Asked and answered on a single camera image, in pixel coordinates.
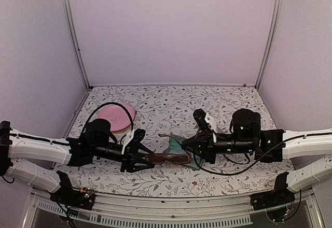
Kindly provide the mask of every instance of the robotic arm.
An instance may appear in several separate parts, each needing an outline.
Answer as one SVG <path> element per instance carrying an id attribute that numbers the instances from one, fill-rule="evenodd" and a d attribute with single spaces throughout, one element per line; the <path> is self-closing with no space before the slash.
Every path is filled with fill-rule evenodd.
<path id="1" fill-rule="evenodd" d="M 215 163 L 216 154 L 219 153 L 255 153 L 256 162 L 264 163 L 306 155 L 332 154 L 332 129 L 309 132 L 261 131 L 260 114 L 240 109 L 232 116 L 231 134 L 225 134 L 217 133 L 216 122 L 202 109 L 195 110 L 193 116 L 201 132 L 183 141 L 182 148 L 210 163 Z M 278 175 L 274 189 L 253 194 L 251 204 L 255 210 L 259 210 L 289 203 L 289 200 L 295 200 L 295 192 L 329 174 L 332 174 L 332 155 L 326 155 L 299 170 Z"/>
<path id="2" fill-rule="evenodd" d="M 94 203 L 93 190 L 73 190 L 67 174 L 46 170 L 26 159 L 83 166 L 92 163 L 93 157 L 98 156 L 121 162 L 122 172 L 132 173 L 154 167 L 144 159 L 147 154 L 139 152 L 141 149 L 153 153 L 141 144 L 144 130 L 130 131 L 123 145 L 109 142 L 112 137 L 109 130 L 108 121 L 96 119 L 87 124 L 79 138 L 50 139 L 12 129 L 10 122 L 3 121 L 0 123 L 0 176 L 19 178 L 45 189 L 59 203 L 91 209 Z"/>

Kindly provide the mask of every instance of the eyeglasses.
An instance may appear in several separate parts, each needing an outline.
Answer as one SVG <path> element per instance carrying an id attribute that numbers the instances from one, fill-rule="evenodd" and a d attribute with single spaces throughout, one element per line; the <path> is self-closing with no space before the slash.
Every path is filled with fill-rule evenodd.
<path id="1" fill-rule="evenodd" d="M 153 164 L 163 164 L 165 160 L 170 160 L 173 164 L 187 164 L 191 162 L 188 154 L 151 153 L 145 159 Z"/>

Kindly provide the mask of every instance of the vertical metal post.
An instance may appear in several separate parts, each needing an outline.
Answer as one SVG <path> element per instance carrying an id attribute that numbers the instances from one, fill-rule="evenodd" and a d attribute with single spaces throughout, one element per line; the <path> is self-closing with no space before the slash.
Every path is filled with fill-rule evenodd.
<path id="1" fill-rule="evenodd" d="M 274 0 L 274 8 L 273 8 L 273 15 L 272 15 L 272 20 L 271 20 L 271 25 L 270 25 L 270 30 L 269 30 L 269 36 L 268 36 L 268 39 L 266 42 L 263 59 L 262 59 L 261 65 L 260 65 L 259 73 L 258 73 L 256 84 L 255 84 L 255 88 L 258 91 L 261 87 L 261 84 L 262 84 L 262 81 L 264 78 L 264 74 L 266 71 L 266 67 L 268 65 L 268 61 L 269 61 L 269 57 L 270 57 L 270 53 L 271 53 L 271 49 L 272 49 L 272 45 L 273 45 L 276 25 L 277 25 L 278 19 L 279 19 L 281 3 L 282 3 L 282 0 Z"/>
<path id="2" fill-rule="evenodd" d="M 76 61 L 78 65 L 79 72 L 82 77 L 82 81 L 84 83 L 85 88 L 88 90 L 90 88 L 90 83 L 88 80 L 88 75 L 84 67 L 84 63 L 82 60 L 82 55 L 81 51 L 78 45 L 78 40 L 75 32 L 75 27 L 74 27 L 74 20 L 73 20 L 73 14 L 71 10 L 71 5 L 70 5 L 70 0 L 62 0 L 63 3 L 63 8 L 66 14 L 67 18 L 67 23 L 68 23 L 68 28 L 69 28 L 69 33 L 71 35 L 72 43 L 74 46 L 74 51 L 75 51 L 75 56 L 76 56 Z"/>

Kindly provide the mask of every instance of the floral patterned surface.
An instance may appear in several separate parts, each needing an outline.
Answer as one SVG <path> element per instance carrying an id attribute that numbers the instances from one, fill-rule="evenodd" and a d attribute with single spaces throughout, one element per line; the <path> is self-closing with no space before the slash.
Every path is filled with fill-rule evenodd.
<path id="1" fill-rule="evenodd" d="M 262 129 L 275 128 L 274 123 L 254 88 L 235 87 L 173 87 L 127 86 L 97 87 L 86 100 L 69 137 L 78 137 L 85 120 L 105 102 L 127 103 L 137 111 L 134 124 L 146 130 L 143 144 L 156 152 L 168 147 L 168 139 L 158 133 L 171 133 L 191 137 L 196 131 L 193 111 L 202 108 L 219 122 L 220 131 L 227 132 L 231 116 L 240 108 L 259 112 Z M 230 155 L 230 159 L 245 162 L 243 155 Z M 223 173 L 239 171 L 247 165 L 234 165 L 222 156 L 215 164 L 203 164 L 209 170 Z M 75 187 L 95 188 L 99 192 L 135 196 L 198 197 L 241 194 L 273 188 L 275 177 L 293 170 L 291 161 L 258 163 L 252 169 L 236 176 L 212 175 L 180 165 L 165 163 L 137 173 L 121 173 L 120 163 L 105 159 L 83 167 L 57 165 L 56 170 L 66 172 Z"/>

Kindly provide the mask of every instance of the teal cloth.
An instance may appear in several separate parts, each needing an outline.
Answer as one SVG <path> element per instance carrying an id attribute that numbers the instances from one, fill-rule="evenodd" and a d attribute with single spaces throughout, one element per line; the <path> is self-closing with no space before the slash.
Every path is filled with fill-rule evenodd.
<path id="1" fill-rule="evenodd" d="M 165 149 L 163 152 L 164 153 L 172 153 L 172 154 L 184 154 L 186 153 L 182 148 L 181 148 L 181 145 L 178 143 L 182 143 L 184 140 L 186 140 L 186 138 L 184 137 L 181 137 L 181 136 L 176 136 L 176 135 L 173 135 L 175 137 L 175 139 L 173 137 L 170 137 L 170 146 Z M 191 162 L 188 163 L 188 164 L 181 164 L 182 166 L 184 167 L 189 167 L 191 169 L 194 169 L 194 170 L 200 170 L 200 168 L 196 165 L 195 161 L 193 160 L 193 153 L 191 152 L 188 152 L 191 156 Z M 196 159 L 197 159 L 197 163 L 198 165 L 202 165 L 203 163 L 203 159 L 200 158 L 199 156 L 196 156 Z"/>

